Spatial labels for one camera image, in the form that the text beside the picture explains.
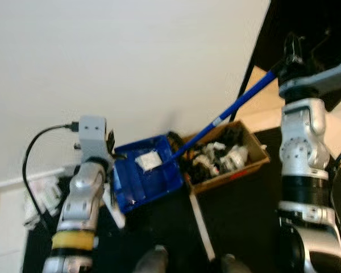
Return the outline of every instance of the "blue plastic tray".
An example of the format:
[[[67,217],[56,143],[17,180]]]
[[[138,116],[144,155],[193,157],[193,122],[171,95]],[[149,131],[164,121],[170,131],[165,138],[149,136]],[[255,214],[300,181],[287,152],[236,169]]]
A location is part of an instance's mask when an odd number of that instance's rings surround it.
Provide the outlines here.
[[[115,148],[116,154],[127,156],[125,160],[118,159],[114,167],[114,190],[123,213],[175,191],[183,184],[176,161],[144,172],[135,158],[150,151],[157,151],[162,162],[172,156],[171,146],[165,135]]]

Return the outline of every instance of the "blue handle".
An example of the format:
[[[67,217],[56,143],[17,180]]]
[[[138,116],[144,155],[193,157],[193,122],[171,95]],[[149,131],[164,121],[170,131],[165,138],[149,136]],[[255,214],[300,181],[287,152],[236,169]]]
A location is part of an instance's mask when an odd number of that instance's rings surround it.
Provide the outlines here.
[[[218,126],[225,118],[227,118],[232,113],[236,112],[244,103],[250,100],[254,95],[261,91],[264,87],[270,84],[276,76],[272,71],[269,71],[260,81],[258,81],[249,91],[238,98],[234,104],[227,108],[220,116],[218,116],[212,123],[210,123],[206,128],[199,132],[193,139],[184,144],[175,154],[172,155],[170,160],[175,160],[185,151],[190,149],[197,141],[203,138],[209,131]]]

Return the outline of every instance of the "cardboard box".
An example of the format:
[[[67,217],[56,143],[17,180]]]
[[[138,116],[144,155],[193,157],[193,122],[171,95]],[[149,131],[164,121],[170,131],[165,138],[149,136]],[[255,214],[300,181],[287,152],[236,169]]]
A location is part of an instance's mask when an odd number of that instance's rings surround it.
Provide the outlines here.
[[[253,133],[251,133],[243,124],[242,121],[235,121],[225,125],[220,125],[214,128],[211,132],[205,135],[198,143],[204,144],[211,142],[213,139],[217,138],[226,127],[242,127],[243,128],[243,145],[245,145],[249,151],[248,162],[244,168],[239,169],[235,172],[224,173],[212,179],[206,180],[198,184],[192,184],[190,180],[185,177],[185,181],[188,183],[190,190],[195,193],[200,193],[211,188],[218,187],[225,183],[232,181],[233,179],[242,177],[244,175],[256,172],[260,167],[270,162],[269,155],[266,151],[261,148],[261,144]],[[185,142],[189,141],[196,134],[188,135],[183,138]]]

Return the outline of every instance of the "white wall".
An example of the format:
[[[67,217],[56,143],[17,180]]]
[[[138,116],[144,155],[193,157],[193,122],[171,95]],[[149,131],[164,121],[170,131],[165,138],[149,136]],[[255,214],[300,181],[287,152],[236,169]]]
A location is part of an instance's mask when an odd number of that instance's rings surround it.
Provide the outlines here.
[[[267,0],[0,0],[0,182],[40,129],[104,115],[116,144],[195,131],[232,102]],[[77,135],[36,146],[31,173],[76,162]]]

